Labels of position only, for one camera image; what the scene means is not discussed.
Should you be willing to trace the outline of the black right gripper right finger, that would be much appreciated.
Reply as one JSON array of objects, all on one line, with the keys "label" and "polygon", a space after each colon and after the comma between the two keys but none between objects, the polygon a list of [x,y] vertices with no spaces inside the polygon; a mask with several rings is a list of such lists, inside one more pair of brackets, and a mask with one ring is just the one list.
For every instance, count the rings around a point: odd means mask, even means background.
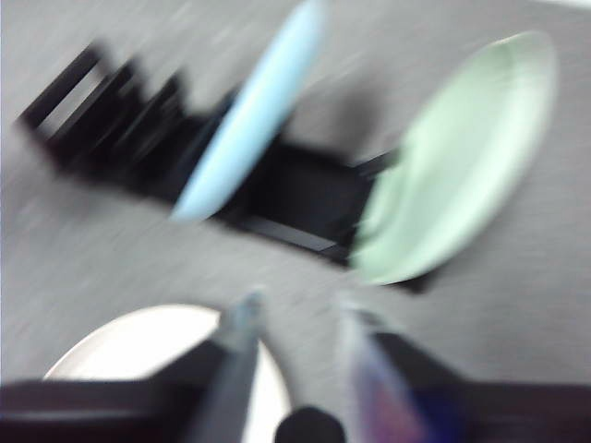
[{"label": "black right gripper right finger", "polygon": [[341,312],[356,441],[589,441],[589,386],[465,376],[375,310]]}]

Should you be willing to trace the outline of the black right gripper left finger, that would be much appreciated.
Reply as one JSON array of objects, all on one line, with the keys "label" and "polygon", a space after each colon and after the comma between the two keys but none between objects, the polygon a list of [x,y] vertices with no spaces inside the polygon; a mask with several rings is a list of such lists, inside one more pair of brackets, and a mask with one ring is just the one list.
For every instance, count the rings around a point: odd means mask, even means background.
[{"label": "black right gripper left finger", "polygon": [[193,305],[123,315],[48,377],[1,388],[5,442],[237,442],[258,360],[261,298],[216,319]]}]

